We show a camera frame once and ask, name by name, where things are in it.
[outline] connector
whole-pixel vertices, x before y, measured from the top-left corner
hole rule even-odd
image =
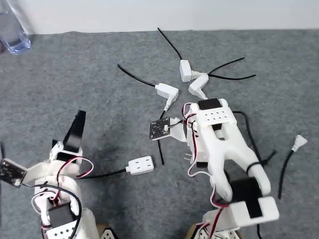
[[[169,107],[177,100],[178,97],[178,88],[169,86],[167,84],[159,83],[155,85],[155,89],[159,96],[162,96],[167,99],[164,111],[167,111]]]
[[[190,67],[190,63],[187,60],[180,61],[179,72],[180,72],[181,81],[183,82],[190,82],[194,79],[197,79],[201,75],[205,74],[205,73],[200,73],[197,71],[192,71]]]
[[[291,150],[296,152],[298,150],[298,148],[305,145],[307,142],[308,141],[304,137],[302,137],[300,134],[298,134],[295,138],[295,144]]]
[[[201,75],[188,87],[188,91],[194,95],[198,96],[202,100],[207,100],[205,93],[201,90],[208,82],[209,77],[207,74]]]
[[[130,172],[131,175],[153,172],[154,164],[152,157],[146,156],[129,161],[129,166],[126,167],[126,171]]]

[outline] electronic component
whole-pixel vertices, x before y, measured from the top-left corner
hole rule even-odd
[[[170,134],[169,124],[170,124],[169,117],[151,122],[150,139],[151,140],[158,140],[161,138],[168,137]]]
[[[1,160],[0,180],[18,188],[20,187],[25,175],[26,168],[7,158]]]
[[[52,228],[71,223],[76,220],[76,216],[71,211],[71,203],[65,203],[48,210]]]

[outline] plastic bottle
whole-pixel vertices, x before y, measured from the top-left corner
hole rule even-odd
[[[12,54],[21,54],[31,42],[6,0],[0,0],[0,40]]]

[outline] black wire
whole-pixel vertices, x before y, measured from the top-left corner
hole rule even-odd
[[[155,87],[154,84],[152,84],[152,83],[150,83],[150,82],[147,82],[147,81],[145,81],[145,80],[142,80],[142,79],[140,79],[139,77],[137,77],[137,76],[133,75],[132,73],[128,72],[128,71],[125,70],[120,64],[118,64],[118,68],[120,68],[121,71],[123,71],[125,74],[129,75],[130,77],[134,78],[135,80],[137,80],[137,81],[139,81],[139,82],[142,82],[142,83],[144,83],[144,84],[146,84],[146,85],[148,85],[148,86]]]
[[[245,118],[245,123],[246,123],[246,128],[247,128],[247,132],[248,132],[248,136],[250,138],[250,141],[251,141],[251,144],[254,148],[254,151],[255,151],[255,154],[258,158],[258,161],[261,163],[262,162],[262,159],[261,159],[261,156],[260,156],[260,153],[259,153],[259,150],[257,148],[257,145],[255,143],[255,140],[253,138],[253,135],[251,134],[251,130],[250,130],[250,126],[249,126],[249,120],[248,120],[248,116],[246,115],[246,113],[242,112],[242,111],[233,111],[234,114],[241,114],[242,116],[244,116]]]
[[[169,127],[173,128],[175,125],[178,125],[179,123],[183,123],[183,120],[181,119],[179,122],[171,124]]]
[[[224,76],[218,76],[218,75],[212,74],[214,71],[216,71],[216,70],[218,70],[218,69],[220,69],[220,68],[222,68],[222,67],[224,67],[224,66],[227,66],[227,65],[229,65],[229,64],[231,64],[231,63],[234,63],[234,62],[237,62],[237,61],[241,61],[241,60],[243,60],[243,59],[245,59],[245,57],[241,57],[241,58],[239,58],[239,59],[236,59],[236,60],[227,62],[227,63],[225,63],[225,64],[222,64],[222,65],[220,65],[220,66],[218,66],[218,67],[212,69],[212,70],[208,73],[208,75],[209,75],[210,77],[215,77],[215,78],[224,79],[224,80],[231,80],[231,81],[239,81],[239,80],[245,80],[245,79],[248,79],[248,78],[255,77],[256,75],[245,76],[245,77],[240,77],[240,78],[232,78],[232,77],[224,77]]]
[[[159,118],[159,119],[162,119],[162,118],[164,117],[165,112],[166,112],[166,111],[163,111],[163,112],[162,112],[162,114],[160,115],[160,118]]]
[[[277,151],[273,150],[273,151],[271,152],[271,154],[270,154],[266,159],[264,159],[264,160],[261,161],[261,165],[262,165],[262,166],[267,165],[268,162],[276,155],[276,153],[277,153]]]
[[[160,155],[161,164],[162,164],[162,165],[165,165],[164,157],[163,157],[163,152],[161,151],[160,140],[158,140],[158,146],[159,146],[159,155]]]
[[[289,159],[291,158],[291,156],[293,155],[294,151],[293,150],[290,150],[289,154],[287,155],[287,158],[284,162],[284,165],[283,165],[283,168],[281,170],[281,174],[280,174],[280,180],[279,180],[279,189],[278,189],[278,198],[281,199],[281,194],[282,194],[282,191],[283,191],[283,183],[284,183],[284,175],[285,175],[285,170],[286,170],[286,167],[288,165],[288,161]]]
[[[112,176],[112,175],[116,175],[116,174],[120,174],[120,173],[124,173],[124,172],[126,172],[126,168],[123,168],[121,170],[118,170],[118,171],[115,171],[115,172],[111,172],[111,173],[98,174],[98,175],[92,175],[92,176],[85,176],[83,178],[78,178],[78,179],[103,178],[103,177],[108,177],[108,176]]]
[[[158,28],[161,35],[166,39],[166,41],[170,44],[170,46],[175,50],[175,52],[178,54],[178,57],[180,60],[182,60],[181,54],[178,52],[178,50],[174,47],[174,45],[170,42],[170,40],[164,35],[164,33]]]
[[[57,189],[57,190],[60,190],[60,191],[63,191],[69,195],[71,195],[73,198],[75,198],[75,200],[77,201],[78,205],[79,205],[79,215],[77,216],[77,219],[76,219],[76,224],[74,226],[74,230],[71,234],[71,236],[69,237],[69,239],[73,239],[75,234],[76,234],[76,231],[79,227],[79,224],[80,224],[80,220],[81,220],[81,217],[82,217],[82,204],[81,204],[81,201],[80,199],[74,194],[72,193],[71,191],[69,190],[66,190],[64,188],[61,188],[61,187],[58,187],[58,186],[53,186],[53,185],[48,185],[48,184],[37,184],[37,185],[33,185],[33,186],[29,186],[29,185],[25,185],[23,184],[24,186],[27,186],[27,187],[30,187],[30,188],[35,188],[35,187],[46,187],[46,188],[54,188],[54,189]]]
[[[159,119],[162,119],[164,117],[164,114],[165,114],[166,111],[163,111],[162,114],[160,115],[160,118]],[[160,160],[161,160],[161,164],[162,165],[165,165],[165,161],[164,161],[164,157],[163,157],[163,152],[161,150],[161,145],[160,145],[160,140],[157,140],[158,141],[158,147],[159,147],[159,155],[160,155]]]
[[[263,239],[260,235],[260,224],[257,224],[257,236],[259,239]]]
[[[243,59],[245,59],[245,57],[242,57],[242,58],[239,58],[239,59],[237,59],[237,60],[233,60],[233,61],[227,62],[227,63],[225,63],[225,64],[222,64],[222,65],[220,65],[220,66],[217,66],[216,68],[212,69],[208,74],[213,73],[214,71],[216,71],[216,70],[218,70],[218,69],[220,69],[220,68],[222,68],[222,67],[224,67],[224,66],[227,66],[227,65],[229,65],[229,64],[231,64],[231,63],[234,63],[234,62],[236,62],[236,61],[241,61],[241,60],[243,60]]]
[[[255,77],[256,75],[245,76],[245,77],[241,77],[241,78],[230,78],[230,77],[218,76],[218,75],[214,75],[214,74],[208,74],[208,76],[219,78],[219,79],[224,79],[224,80],[240,81],[240,80],[245,80],[245,79],[248,79],[248,78]]]

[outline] gray carpet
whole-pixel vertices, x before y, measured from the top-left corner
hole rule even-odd
[[[209,98],[225,98],[232,110],[251,119],[263,157],[278,154],[265,169],[276,197],[282,164],[298,133],[308,139],[288,165],[280,219],[261,225],[264,239],[315,238],[319,204],[319,31],[181,31],[167,32],[193,70],[224,76],[257,77],[240,82],[211,78],[203,89]],[[126,166],[152,155],[153,173],[80,181],[84,206],[98,222],[109,223],[121,239],[181,239],[191,224],[211,210],[211,187],[205,176],[187,176],[185,144],[162,140],[166,165],[149,140],[149,123],[159,118],[165,99],[153,88],[121,72],[121,63],[152,83],[168,83],[180,96],[167,115],[180,116],[185,102],[197,102],[179,76],[179,59],[158,32],[35,36],[24,55],[0,55],[0,140],[6,156],[30,167],[48,157],[51,140],[62,139],[78,109],[87,111],[84,155],[96,173]],[[248,141],[243,119],[239,127]],[[227,162],[231,178],[245,174]],[[29,188],[1,183],[0,238],[40,238],[39,217]],[[257,238],[256,227],[243,230]]]

